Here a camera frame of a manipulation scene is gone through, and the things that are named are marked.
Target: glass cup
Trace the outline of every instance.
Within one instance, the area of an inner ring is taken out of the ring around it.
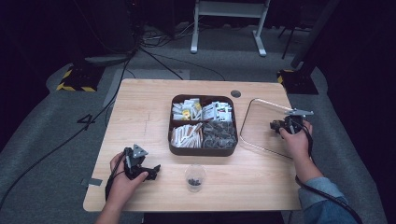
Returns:
[[[202,165],[193,164],[186,169],[185,176],[187,189],[191,192],[198,192],[205,182],[206,169]]]

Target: gray floor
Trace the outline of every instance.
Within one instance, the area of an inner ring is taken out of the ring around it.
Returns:
[[[301,46],[296,42],[304,42],[306,33],[295,33],[287,57],[282,60],[288,34],[278,39],[280,30],[264,29],[263,44],[268,55],[263,58],[252,38],[253,28],[204,30],[200,33],[197,54],[190,54],[190,35],[163,47],[146,50],[189,62],[157,57],[168,67],[185,71],[193,80],[222,80],[212,71],[215,70],[227,81],[276,82],[276,71],[290,69],[293,55]],[[112,92],[112,83],[122,68],[121,64],[107,67],[98,92],[56,91],[68,66],[66,64],[48,79],[50,94],[23,121],[0,154],[2,197],[20,174],[83,127],[77,120],[88,114],[96,115],[103,109]],[[141,78],[172,76],[142,51],[136,53],[128,69],[133,72],[155,70],[154,77],[142,75]],[[319,95],[289,94],[288,97],[293,107],[315,112],[310,121],[314,125],[313,156],[318,167],[345,193],[364,223],[386,223],[375,182],[327,97],[326,79],[318,69],[312,78]],[[0,211],[0,223],[93,223],[98,213],[89,213],[82,208],[86,188],[80,182],[91,177],[110,114],[111,108],[108,115],[106,111],[101,114],[88,131],[79,134],[27,173],[8,194]],[[137,224],[141,217],[142,214],[125,212],[121,223]],[[304,223],[301,211],[295,212],[291,223]]]

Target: blue sleeve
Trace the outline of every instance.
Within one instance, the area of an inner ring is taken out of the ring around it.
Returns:
[[[326,177],[308,180],[307,186],[318,189],[347,203],[344,194]],[[307,189],[299,189],[305,223],[356,223],[352,215],[340,205]]]

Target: wire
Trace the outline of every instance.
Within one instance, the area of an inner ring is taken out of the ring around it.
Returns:
[[[133,72],[131,72],[129,69],[126,69],[126,71],[127,71],[127,72],[129,72],[129,73],[131,73],[131,74],[132,74],[132,76],[134,76],[134,78],[136,78],[136,76],[134,75],[134,73],[133,73]]]
[[[121,171],[121,172],[119,172],[118,174],[114,175],[114,176],[113,176],[113,178],[116,178],[116,177],[117,177],[117,175],[120,175],[120,174],[122,174],[122,173],[125,173],[125,171]]]
[[[103,43],[103,41],[99,38],[99,36],[98,36],[98,35],[96,34],[96,32],[93,30],[93,28],[92,28],[90,22],[88,21],[87,17],[84,15],[84,13],[83,13],[81,7],[79,6],[79,4],[76,2],[76,0],[73,0],[73,2],[74,2],[74,4],[76,5],[76,7],[77,7],[79,13],[81,14],[82,18],[84,19],[85,23],[87,23],[88,27],[90,28],[90,30],[91,30],[93,36],[96,38],[96,40],[97,40],[105,49],[107,49],[107,50],[109,50],[109,51],[111,51],[111,52],[113,52],[113,53],[120,53],[120,54],[124,54],[124,53],[130,54],[130,53],[132,53],[132,51],[134,50],[134,48],[132,48],[131,51],[127,51],[127,52],[124,52],[124,51],[116,51],[116,50],[114,50],[114,49],[109,48],[105,43]]]
[[[303,189],[308,189],[309,191],[314,192],[314,193],[316,193],[317,195],[320,195],[320,196],[322,196],[322,197],[324,197],[324,198],[327,198],[327,199],[329,199],[330,201],[332,201],[332,202],[334,202],[334,203],[340,205],[342,208],[344,208],[345,210],[347,210],[348,213],[349,213],[350,215],[353,216],[353,218],[356,220],[356,222],[358,222],[358,223],[360,223],[360,224],[363,223],[363,222],[361,221],[361,218],[359,217],[359,215],[355,212],[355,210],[353,210],[349,205],[347,205],[347,204],[344,203],[343,201],[341,201],[341,200],[339,200],[339,199],[333,197],[332,195],[330,195],[330,194],[328,194],[328,193],[325,193],[325,192],[323,192],[323,191],[321,191],[321,190],[314,189],[314,188],[312,188],[312,187],[307,186],[306,184],[304,184],[303,182],[301,182],[300,179],[299,179],[297,176],[295,177],[295,180],[296,180],[297,184],[300,185]]]
[[[148,37],[144,37],[142,39],[142,43],[141,46],[145,47],[145,48],[157,48],[157,47],[163,47],[166,44],[168,44],[171,41],[176,41],[179,39],[184,38],[187,35],[192,35],[193,33],[189,33],[189,34],[185,34],[183,35],[183,33],[187,30],[189,30],[189,28],[191,28],[194,25],[194,22],[189,24],[188,26],[186,26],[185,28],[182,28],[181,31],[175,35],[175,38],[170,38],[168,35],[156,35],[157,32],[156,31],[146,31],[146,33],[150,33],[150,35]],[[146,43],[147,40],[154,40],[157,39],[157,43],[156,44],[149,44]]]
[[[112,65],[116,65],[116,64],[120,64],[120,63],[125,63],[126,61],[128,61],[128,59],[131,56],[129,54],[125,54],[122,55],[121,58],[118,59],[113,59],[113,60],[107,60],[107,61],[96,61],[94,58],[86,58],[85,61],[89,64],[91,64],[92,66],[101,66],[101,67],[108,67],[108,66],[112,66]]]
[[[293,211],[290,211],[290,213],[289,213],[289,220],[288,220],[288,223],[290,224],[291,223],[291,219],[293,218]]]
[[[308,155],[311,158],[312,162],[315,164],[314,159],[312,158],[312,146],[314,143],[314,140],[312,138],[312,135],[309,133],[308,128],[306,128],[304,125],[292,120],[292,122],[296,125],[298,125],[300,128],[302,128],[302,130],[305,132],[306,137],[308,138]],[[330,201],[340,205],[342,208],[344,208],[345,210],[348,211],[348,213],[350,215],[353,216],[353,218],[356,220],[356,222],[358,223],[362,223],[361,218],[359,217],[359,215],[355,212],[355,210],[353,210],[349,205],[347,205],[346,203],[344,203],[343,201],[333,197],[332,195],[325,193],[319,189],[314,189],[312,187],[307,186],[306,184],[304,184],[303,182],[301,182],[301,180],[298,178],[298,176],[295,176],[295,180],[296,183],[298,185],[300,185],[300,187],[302,187],[303,189],[307,189],[313,193],[316,193],[317,195],[320,195],[326,199],[329,199]]]
[[[165,67],[166,69],[168,69],[170,72],[172,72],[173,74],[175,74],[175,76],[179,77],[181,80],[183,80],[183,77],[179,76],[175,71],[173,71],[172,69],[170,69],[168,66],[166,66],[164,63],[160,62],[160,60],[158,60],[156,57],[154,57],[154,55],[152,55],[150,52],[147,52],[145,49],[140,48],[143,52],[147,53],[151,58],[153,58],[155,61],[157,61],[158,63],[160,63],[163,67]]]
[[[163,55],[161,55],[161,54],[156,54],[156,53],[150,53],[150,54],[155,55],[155,56],[160,56],[160,57],[163,57],[163,58],[166,58],[166,59],[175,60],[175,61],[178,61],[178,62],[181,62],[181,63],[189,63],[189,64],[191,64],[191,65],[194,65],[194,66],[197,66],[197,67],[200,67],[200,68],[207,69],[207,70],[209,70],[209,71],[212,71],[212,72],[218,74],[219,76],[222,77],[223,81],[225,81],[225,77],[224,77],[221,73],[217,72],[217,71],[214,70],[214,69],[207,68],[207,67],[201,66],[201,65],[196,64],[196,63],[190,63],[190,62],[187,62],[187,61],[182,61],[182,60],[179,60],[179,59],[170,58],[170,57],[167,57],[167,56],[163,56]]]
[[[115,178],[117,175],[119,175],[120,173],[122,173],[122,172],[120,172],[120,173],[114,175],[114,174],[116,173],[116,171],[118,170],[119,165],[120,165],[120,163],[121,163],[121,161],[122,161],[122,158],[123,158],[124,156],[125,156],[125,150],[122,152],[122,155],[120,155],[119,159],[117,160],[116,165],[114,166],[113,170],[111,171],[110,178]]]
[[[126,66],[128,65],[129,61],[131,61],[132,57],[129,58],[129,60],[127,61],[127,63],[124,65],[123,70],[122,70],[122,74],[121,74],[121,79],[123,78],[123,75],[125,73],[125,69]],[[13,183],[12,185],[7,189],[6,193],[3,195],[3,198],[0,202],[0,212],[1,209],[3,208],[4,202],[6,201],[6,197],[8,196],[8,194],[12,191],[12,189],[17,185],[17,183],[27,174],[29,173],[33,168],[35,168],[40,162],[42,162],[44,159],[46,159],[48,156],[50,156],[52,153],[54,153],[55,151],[57,151],[58,149],[60,149],[61,147],[63,147],[64,145],[66,145],[67,143],[69,143],[71,140],[73,140],[75,137],[77,137],[80,133],[82,133],[88,126],[90,126],[113,102],[113,100],[115,99],[119,89],[120,89],[120,84],[117,87],[116,92],[114,93],[113,97],[111,98],[111,100],[108,102],[108,104],[90,121],[87,122],[86,125],[84,125],[84,127],[82,127],[79,131],[77,131],[76,133],[74,133],[71,137],[69,137],[67,140],[65,140],[64,142],[62,142],[59,146],[57,146],[55,149],[51,150],[49,153],[47,153],[46,155],[44,155],[42,158],[40,158],[38,161],[36,161],[35,163],[33,163],[29,168],[27,168]]]

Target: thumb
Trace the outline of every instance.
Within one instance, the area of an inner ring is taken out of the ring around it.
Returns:
[[[288,131],[286,131],[284,128],[279,128],[279,133],[280,133],[280,136],[282,136],[282,138],[284,138],[284,139],[288,138],[288,136],[289,136]]]
[[[137,184],[142,183],[143,181],[145,181],[146,177],[148,177],[149,173],[148,172],[143,172],[142,174],[140,174],[139,176],[137,176],[134,179],[134,182],[136,182]]]

